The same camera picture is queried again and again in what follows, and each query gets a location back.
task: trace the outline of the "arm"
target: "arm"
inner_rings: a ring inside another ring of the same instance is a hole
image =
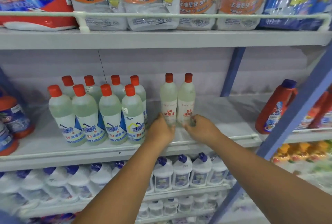
[[[172,142],[175,127],[169,128],[160,113],[144,143],[127,164],[83,209],[73,224],[134,223],[149,185],[155,162]]]
[[[207,118],[184,125],[190,136],[213,149],[272,224],[331,223],[332,196],[257,156],[222,134]]]

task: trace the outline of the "person's right arm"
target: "person's right arm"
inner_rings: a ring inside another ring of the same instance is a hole
[[[332,196],[257,156],[222,134],[207,118],[184,125],[190,136],[213,149],[271,224],[332,223]]]

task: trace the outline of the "person's left arm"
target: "person's left arm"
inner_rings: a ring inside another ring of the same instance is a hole
[[[160,113],[145,141],[127,164],[82,210],[73,224],[134,223],[149,186],[155,162],[172,142],[175,127],[169,128]]]

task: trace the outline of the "blue shelf support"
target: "blue shelf support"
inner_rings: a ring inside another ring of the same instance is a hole
[[[220,96],[229,96],[245,50],[245,47],[236,47],[234,49]]]
[[[301,123],[309,109],[331,83],[332,43],[329,44],[321,60],[313,69],[276,127],[259,147],[257,155],[269,160],[280,145],[284,143],[288,135]],[[217,224],[241,193],[243,193],[243,189],[236,183],[224,202],[216,210],[209,224]]]

